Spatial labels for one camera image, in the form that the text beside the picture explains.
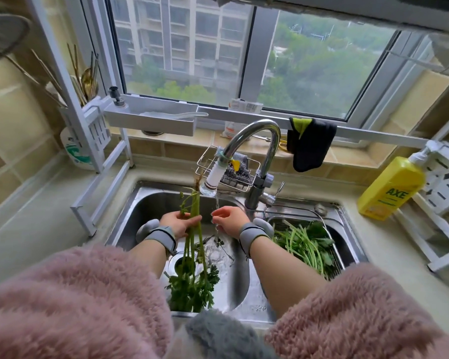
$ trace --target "pink fuzzy sleeve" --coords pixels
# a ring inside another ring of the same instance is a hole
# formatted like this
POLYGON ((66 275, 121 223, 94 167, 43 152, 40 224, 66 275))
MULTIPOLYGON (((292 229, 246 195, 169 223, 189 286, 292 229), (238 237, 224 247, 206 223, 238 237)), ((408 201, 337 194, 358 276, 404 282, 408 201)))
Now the pink fuzzy sleeve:
POLYGON ((449 337, 371 264, 346 269, 290 308, 266 340, 286 359, 449 359, 449 337))
POLYGON ((172 334, 159 281, 120 248, 72 248, 0 285, 0 358, 156 359, 172 334))

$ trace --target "window glass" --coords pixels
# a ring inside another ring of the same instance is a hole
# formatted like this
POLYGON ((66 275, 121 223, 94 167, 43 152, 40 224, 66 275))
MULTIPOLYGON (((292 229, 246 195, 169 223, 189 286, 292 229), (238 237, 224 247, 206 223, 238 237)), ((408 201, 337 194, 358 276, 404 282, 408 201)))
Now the window glass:
POLYGON ((113 9, 128 93, 217 106, 238 97, 251 6, 219 8, 212 0, 134 0, 132 5, 135 17, 127 27, 113 9), (169 15, 161 14, 168 7, 169 15), (232 32, 228 39, 219 25, 232 32))
POLYGON ((110 0, 115 21, 130 22, 126 0, 110 0))
POLYGON ((394 32, 281 11, 258 101, 345 119, 394 32))

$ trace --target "gray fur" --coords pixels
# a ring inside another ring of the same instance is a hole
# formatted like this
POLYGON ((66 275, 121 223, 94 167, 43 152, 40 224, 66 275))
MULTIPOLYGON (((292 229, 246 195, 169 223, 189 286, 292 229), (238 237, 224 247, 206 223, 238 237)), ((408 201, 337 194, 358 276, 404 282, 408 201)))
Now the gray fur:
POLYGON ((251 327, 216 310, 202 311, 185 327, 206 359, 279 358, 251 327))

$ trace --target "double bowl sink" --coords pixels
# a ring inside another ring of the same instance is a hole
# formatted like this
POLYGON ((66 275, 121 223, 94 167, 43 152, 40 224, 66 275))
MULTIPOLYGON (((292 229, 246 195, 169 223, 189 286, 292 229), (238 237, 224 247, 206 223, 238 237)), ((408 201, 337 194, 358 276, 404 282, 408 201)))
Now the double bowl sink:
MULTIPOLYGON (((136 232, 151 219, 160 219, 170 211, 179 210, 182 199, 180 192, 189 194, 189 189, 178 185, 140 181, 128 198, 117 223, 112 230, 107 245, 117 246, 129 251, 136 246, 136 232)), ((208 260, 219 269, 219 282, 213 291, 214 305, 222 312, 228 313, 243 322, 273 323, 274 313, 262 290, 261 283, 252 260, 247 260, 235 239, 218 233, 211 222, 211 212, 224 205, 238 206, 245 210, 245 198, 233 192, 218 192, 217 199, 201 196, 200 213, 203 216, 202 233, 208 260)), ((256 211, 246 212, 250 219, 262 218, 280 226, 283 219, 290 223, 322 221, 335 241, 332 257, 336 264, 336 274, 352 263, 365 262, 367 258, 359 246, 346 220, 344 211, 334 203, 310 200, 277 199, 275 205, 266 208, 260 204, 256 211)), ((172 276, 175 267, 181 263, 184 251, 184 239, 178 242, 178 254, 170 257, 165 265, 165 272, 172 276)), ((160 278, 163 287, 168 285, 168 278, 160 278)), ((175 317, 191 317, 193 313, 173 312, 175 317)))

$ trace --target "bunch of celery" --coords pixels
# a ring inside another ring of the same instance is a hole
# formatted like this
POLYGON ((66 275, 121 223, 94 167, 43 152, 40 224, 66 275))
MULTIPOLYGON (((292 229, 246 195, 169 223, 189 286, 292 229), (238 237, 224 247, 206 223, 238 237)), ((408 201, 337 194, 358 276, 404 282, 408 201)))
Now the bunch of celery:
MULTIPOLYGON (((180 211, 184 214, 190 210, 190 216, 200 215, 200 181, 195 181, 195 187, 191 195, 187 196, 180 206, 180 211), (192 204, 186 207, 188 199, 192 199, 192 204)), ((203 245, 203 235, 201 223, 191 227, 186 232, 188 236, 185 241, 185 252, 181 265, 176 267, 177 276, 168 276, 169 285, 166 287, 171 290, 171 298, 168 301, 169 307, 173 311, 199 313, 203 308, 211 308, 213 305, 212 292, 215 284, 218 283, 218 268, 216 265, 207 267, 206 255, 203 245), (197 245, 197 254, 195 257, 195 234, 198 234, 200 243, 197 245), (203 271, 196 277, 195 267, 197 264, 203 264, 203 271)))
POLYGON ((283 222, 288 229, 284 232, 275 231, 273 241, 329 279, 334 267, 329 252, 334 241, 328 237, 323 225, 311 222, 303 228, 301 225, 295 227, 286 220, 283 222))

